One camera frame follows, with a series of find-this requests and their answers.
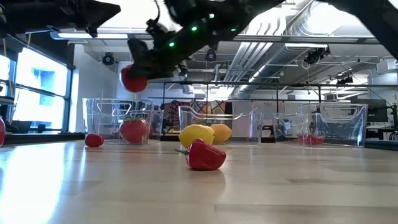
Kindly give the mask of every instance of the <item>cherry tomato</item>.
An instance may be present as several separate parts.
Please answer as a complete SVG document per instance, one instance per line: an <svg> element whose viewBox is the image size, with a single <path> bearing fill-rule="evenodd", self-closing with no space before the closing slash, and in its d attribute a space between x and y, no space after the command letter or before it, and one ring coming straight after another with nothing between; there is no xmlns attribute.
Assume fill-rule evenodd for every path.
<svg viewBox="0 0 398 224"><path fill-rule="evenodd" d="M120 73L120 81L125 87L125 89L137 93L142 90L145 90L147 86L147 78L146 77L136 77L136 78L128 78L127 73L132 68L133 64L128 65L126 68L122 69Z"/></svg>
<svg viewBox="0 0 398 224"><path fill-rule="evenodd" d="M98 147L104 144L104 138L97 134L89 134L86 137L86 146L88 147Z"/></svg>
<svg viewBox="0 0 398 224"><path fill-rule="evenodd" d="M125 120L120 124L121 137L135 144L142 144L149 135L149 123L144 119Z"/></svg>

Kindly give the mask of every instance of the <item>table surface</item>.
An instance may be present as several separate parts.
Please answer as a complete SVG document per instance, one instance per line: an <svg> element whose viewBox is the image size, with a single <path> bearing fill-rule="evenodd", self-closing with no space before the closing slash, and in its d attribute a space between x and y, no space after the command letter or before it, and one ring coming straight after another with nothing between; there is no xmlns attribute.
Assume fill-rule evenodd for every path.
<svg viewBox="0 0 398 224"><path fill-rule="evenodd" d="M397 223L397 152L218 147L211 172L176 142L3 147L0 223Z"/></svg>

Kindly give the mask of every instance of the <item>plastic crate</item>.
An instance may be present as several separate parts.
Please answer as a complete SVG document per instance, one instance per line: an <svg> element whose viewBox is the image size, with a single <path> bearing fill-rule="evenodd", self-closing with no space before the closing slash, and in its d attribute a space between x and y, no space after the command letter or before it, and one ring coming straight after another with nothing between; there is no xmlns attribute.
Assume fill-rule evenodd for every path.
<svg viewBox="0 0 398 224"><path fill-rule="evenodd" d="M148 133L137 143L124 140L119 127L125 119L141 118L148 125ZM156 111L149 100L83 99L83 119L86 134L99 134L105 144L147 144L160 140L163 111Z"/></svg>
<svg viewBox="0 0 398 224"><path fill-rule="evenodd" d="M306 104L274 114L275 141L304 147L364 147L367 105Z"/></svg>
<svg viewBox="0 0 398 224"><path fill-rule="evenodd" d="M258 109L248 114L199 114L190 106L179 106L178 112L180 130L191 124L225 124L232 130L232 135L224 144L261 143L263 113Z"/></svg>

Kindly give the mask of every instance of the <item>lemon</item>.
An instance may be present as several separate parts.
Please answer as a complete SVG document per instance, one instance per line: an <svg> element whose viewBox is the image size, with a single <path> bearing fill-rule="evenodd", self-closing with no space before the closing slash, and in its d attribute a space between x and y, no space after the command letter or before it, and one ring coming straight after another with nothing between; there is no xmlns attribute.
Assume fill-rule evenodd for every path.
<svg viewBox="0 0 398 224"><path fill-rule="evenodd" d="M207 128L209 131L211 131L211 133L213 133L213 135L215 136L216 133L214 132L213 128L207 126L207 125L202 125L203 127Z"/></svg>
<svg viewBox="0 0 398 224"><path fill-rule="evenodd" d="M181 145L187 149L195 139L202 139L207 144L213 144L215 133L210 131L210 129L210 127L204 125L192 124L185 127L178 135L178 138Z"/></svg>
<svg viewBox="0 0 398 224"><path fill-rule="evenodd" d="M215 132L214 142L217 143L227 141L232 135L232 130L225 124L213 124L210 128Z"/></svg>

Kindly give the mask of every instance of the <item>red object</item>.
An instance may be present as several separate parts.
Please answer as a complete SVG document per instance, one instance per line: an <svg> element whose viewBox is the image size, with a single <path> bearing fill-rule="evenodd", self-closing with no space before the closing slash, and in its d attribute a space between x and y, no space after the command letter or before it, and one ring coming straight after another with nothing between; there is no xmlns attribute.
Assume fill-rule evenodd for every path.
<svg viewBox="0 0 398 224"><path fill-rule="evenodd" d="M0 146L4 144L4 140L6 139L6 125L4 121L0 118Z"/></svg>
<svg viewBox="0 0 398 224"><path fill-rule="evenodd" d="M315 146L319 144L323 144L324 140L321 137L314 136L312 134L304 134L298 136L298 142L304 146Z"/></svg>
<svg viewBox="0 0 398 224"><path fill-rule="evenodd" d="M122 138L130 143L142 144L149 135L149 123L142 118L124 120L119 127Z"/></svg>
<svg viewBox="0 0 398 224"><path fill-rule="evenodd" d="M97 134L89 134L86 137L86 146L88 147L98 147L104 144L104 138Z"/></svg>
<svg viewBox="0 0 398 224"><path fill-rule="evenodd" d="M199 171L217 170L226 159L224 151L214 148L202 139L194 140L187 151L176 151L187 156L187 165L191 169Z"/></svg>
<svg viewBox="0 0 398 224"><path fill-rule="evenodd" d="M132 68L133 64L128 65L126 68L122 69L122 72L120 74L120 81L125 87L125 89L137 93L142 90L145 90L145 87L147 86L147 77L136 77L136 78L128 78L127 73L130 71Z"/></svg>

